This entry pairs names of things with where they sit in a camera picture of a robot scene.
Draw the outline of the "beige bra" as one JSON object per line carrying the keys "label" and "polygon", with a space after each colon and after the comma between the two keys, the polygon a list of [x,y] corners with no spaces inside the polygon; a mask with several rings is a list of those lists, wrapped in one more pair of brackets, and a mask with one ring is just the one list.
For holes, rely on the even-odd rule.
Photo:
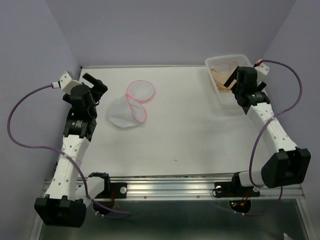
{"label": "beige bra", "polygon": [[228,73],[226,74],[221,74],[219,72],[217,72],[215,69],[211,69],[211,75],[214,79],[214,82],[217,86],[217,89],[219,92],[224,93],[224,92],[230,92],[232,87],[224,87],[224,83],[226,82],[230,72],[232,71],[230,70]]}

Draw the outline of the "white mesh laundry bag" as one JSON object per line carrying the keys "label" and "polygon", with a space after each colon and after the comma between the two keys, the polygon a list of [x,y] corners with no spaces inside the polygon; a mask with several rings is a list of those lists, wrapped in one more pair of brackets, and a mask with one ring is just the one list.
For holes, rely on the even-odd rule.
{"label": "white mesh laundry bag", "polygon": [[135,128],[145,123],[147,111],[143,106],[155,96],[154,85],[146,80],[136,80],[129,84],[123,96],[109,106],[107,117],[121,129]]}

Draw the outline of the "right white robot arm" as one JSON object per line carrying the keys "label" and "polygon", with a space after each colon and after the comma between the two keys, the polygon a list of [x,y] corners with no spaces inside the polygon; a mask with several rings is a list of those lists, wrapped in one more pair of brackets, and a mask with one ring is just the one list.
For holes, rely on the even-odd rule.
{"label": "right white robot arm", "polygon": [[216,183],[213,191],[217,198],[258,197],[259,189],[301,184],[306,176],[311,153],[299,148],[285,132],[274,113],[268,96],[263,92],[266,83],[258,81],[259,70],[268,72],[262,63],[254,67],[238,66],[228,78],[225,87],[231,87],[237,104],[259,130],[270,158],[261,169],[253,170],[254,153],[250,156],[249,170],[236,172],[231,181]]}

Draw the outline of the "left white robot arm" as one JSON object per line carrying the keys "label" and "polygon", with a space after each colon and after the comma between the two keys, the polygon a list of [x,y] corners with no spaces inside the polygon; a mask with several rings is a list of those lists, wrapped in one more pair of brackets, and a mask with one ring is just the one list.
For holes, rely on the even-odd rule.
{"label": "left white robot arm", "polygon": [[44,197],[37,198],[34,203],[35,211],[47,226],[79,228],[86,218],[87,197],[85,193],[76,196],[77,179],[97,125],[96,106],[108,88],[88,73],[82,78],[93,86],[72,79],[68,72],[58,82],[65,93],[62,99],[71,108],[66,118],[53,179]]}

